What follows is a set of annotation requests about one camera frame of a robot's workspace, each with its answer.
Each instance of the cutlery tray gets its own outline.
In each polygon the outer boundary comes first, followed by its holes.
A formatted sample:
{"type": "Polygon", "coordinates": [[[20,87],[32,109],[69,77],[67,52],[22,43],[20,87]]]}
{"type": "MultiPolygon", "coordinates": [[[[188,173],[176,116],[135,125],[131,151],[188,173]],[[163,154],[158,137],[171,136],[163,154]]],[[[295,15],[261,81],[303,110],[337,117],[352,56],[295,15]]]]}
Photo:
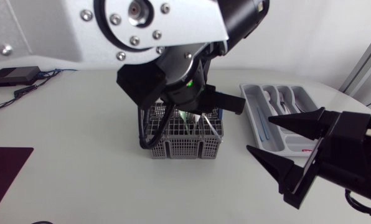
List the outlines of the cutlery tray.
{"type": "Polygon", "coordinates": [[[317,140],[281,128],[268,121],[268,117],[290,113],[303,113],[318,109],[302,86],[241,84],[242,97],[246,99],[246,111],[253,129],[256,147],[279,156],[310,156],[317,140]],[[264,92],[270,94],[270,101],[264,92]]]}

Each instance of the green led light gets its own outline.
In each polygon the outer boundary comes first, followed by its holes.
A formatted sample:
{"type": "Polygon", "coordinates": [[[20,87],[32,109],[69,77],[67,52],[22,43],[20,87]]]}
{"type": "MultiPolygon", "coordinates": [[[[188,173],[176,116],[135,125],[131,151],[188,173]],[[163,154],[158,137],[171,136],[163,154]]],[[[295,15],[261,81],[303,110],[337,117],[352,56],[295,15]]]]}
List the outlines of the green led light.
{"type": "Polygon", "coordinates": [[[189,83],[187,83],[187,87],[191,87],[191,86],[192,86],[192,80],[189,83]]]}

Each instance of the blue cable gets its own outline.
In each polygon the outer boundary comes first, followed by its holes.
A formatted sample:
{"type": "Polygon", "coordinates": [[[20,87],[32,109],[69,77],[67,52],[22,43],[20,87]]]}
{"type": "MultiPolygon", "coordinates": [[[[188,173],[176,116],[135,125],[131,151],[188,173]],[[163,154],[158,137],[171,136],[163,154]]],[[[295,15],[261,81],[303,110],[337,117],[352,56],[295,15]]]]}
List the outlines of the blue cable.
{"type": "Polygon", "coordinates": [[[77,71],[77,70],[76,69],[54,69],[54,70],[47,71],[47,72],[39,72],[38,76],[44,76],[52,72],[62,72],[62,71],[77,71]]]}

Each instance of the white table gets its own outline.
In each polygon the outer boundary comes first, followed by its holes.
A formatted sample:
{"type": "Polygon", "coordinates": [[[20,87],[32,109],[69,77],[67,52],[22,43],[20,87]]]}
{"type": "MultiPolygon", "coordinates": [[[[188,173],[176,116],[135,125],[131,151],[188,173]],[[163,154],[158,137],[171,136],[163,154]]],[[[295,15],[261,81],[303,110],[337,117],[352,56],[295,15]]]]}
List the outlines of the white table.
{"type": "MultiPolygon", "coordinates": [[[[304,85],[327,110],[371,113],[328,86],[275,72],[212,70],[209,83],[237,96],[240,83],[304,85]]],[[[0,101],[15,89],[0,88],[0,101]]],[[[0,224],[371,223],[321,178],[300,210],[283,202],[245,148],[255,145],[246,113],[226,111],[223,122],[215,160],[152,160],[116,71],[60,74],[0,111],[0,146],[35,149],[0,203],[0,224]]]]}

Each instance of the silver bolt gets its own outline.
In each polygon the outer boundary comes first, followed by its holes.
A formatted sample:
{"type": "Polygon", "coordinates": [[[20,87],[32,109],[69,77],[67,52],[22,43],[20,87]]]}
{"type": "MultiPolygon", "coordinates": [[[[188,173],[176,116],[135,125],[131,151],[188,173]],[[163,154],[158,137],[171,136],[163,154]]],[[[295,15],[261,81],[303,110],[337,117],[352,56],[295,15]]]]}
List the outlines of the silver bolt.
{"type": "Polygon", "coordinates": [[[137,46],[138,44],[140,44],[140,38],[138,38],[138,36],[130,37],[130,44],[133,46],[137,46]]]}
{"type": "Polygon", "coordinates": [[[184,58],[185,59],[191,59],[192,58],[192,54],[191,53],[185,53],[184,54],[184,58]]]}
{"type": "Polygon", "coordinates": [[[91,19],[93,19],[93,13],[90,10],[84,9],[80,12],[80,17],[84,21],[90,21],[91,19]]]}
{"type": "Polygon", "coordinates": [[[168,3],[164,3],[161,6],[161,11],[163,14],[168,14],[171,11],[171,6],[168,3]]]}
{"type": "Polygon", "coordinates": [[[158,54],[162,54],[163,51],[165,51],[165,47],[157,47],[156,48],[156,53],[158,53],[158,54]]]}
{"type": "Polygon", "coordinates": [[[12,53],[12,47],[8,44],[0,46],[0,54],[8,56],[12,53]]]}
{"type": "Polygon", "coordinates": [[[118,14],[112,14],[110,16],[110,21],[111,21],[112,25],[117,26],[121,23],[122,19],[118,14]]]}
{"type": "Polygon", "coordinates": [[[155,30],[153,32],[153,37],[154,37],[154,39],[159,40],[162,37],[162,32],[159,31],[159,30],[155,30]]]}
{"type": "Polygon", "coordinates": [[[124,52],[118,52],[118,53],[116,54],[116,58],[117,58],[118,60],[125,60],[125,59],[126,59],[126,54],[125,54],[124,52]]]}

